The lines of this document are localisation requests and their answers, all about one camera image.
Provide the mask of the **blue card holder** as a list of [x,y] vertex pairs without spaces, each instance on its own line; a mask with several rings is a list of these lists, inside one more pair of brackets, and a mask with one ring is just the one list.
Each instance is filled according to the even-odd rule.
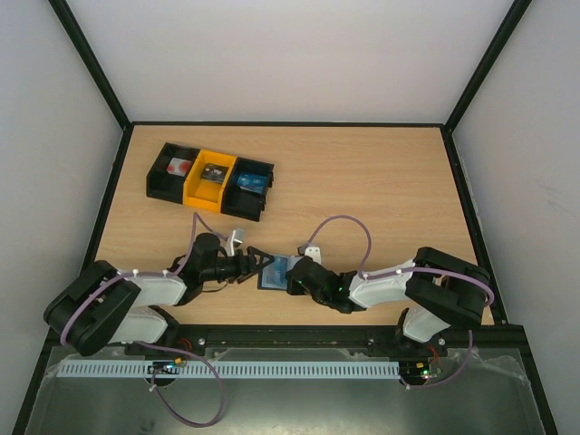
[[286,291],[288,289],[286,274],[300,259],[300,256],[274,255],[274,262],[258,274],[257,288]]

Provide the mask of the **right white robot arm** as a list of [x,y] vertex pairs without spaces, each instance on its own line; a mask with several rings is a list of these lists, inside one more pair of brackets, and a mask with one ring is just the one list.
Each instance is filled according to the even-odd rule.
[[397,348],[413,355],[431,338],[450,327],[473,330],[495,296],[489,272],[432,247],[398,266],[375,272],[336,274],[309,256],[286,273],[288,293],[309,295],[319,305],[342,314],[376,305],[412,301],[395,333]]

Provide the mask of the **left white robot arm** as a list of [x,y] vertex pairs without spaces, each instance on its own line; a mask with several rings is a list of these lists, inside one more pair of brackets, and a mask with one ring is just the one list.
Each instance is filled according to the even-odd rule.
[[201,233],[186,255],[160,272],[122,272],[95,261],[48,304],[43,319],[61,345],[82,356],[113,343],[157,343],[175,322],[163,305],[188,304],[207,282],[241,284],[275,262],[260,249],[235,243],[234,237],[223,244],[219,236]]

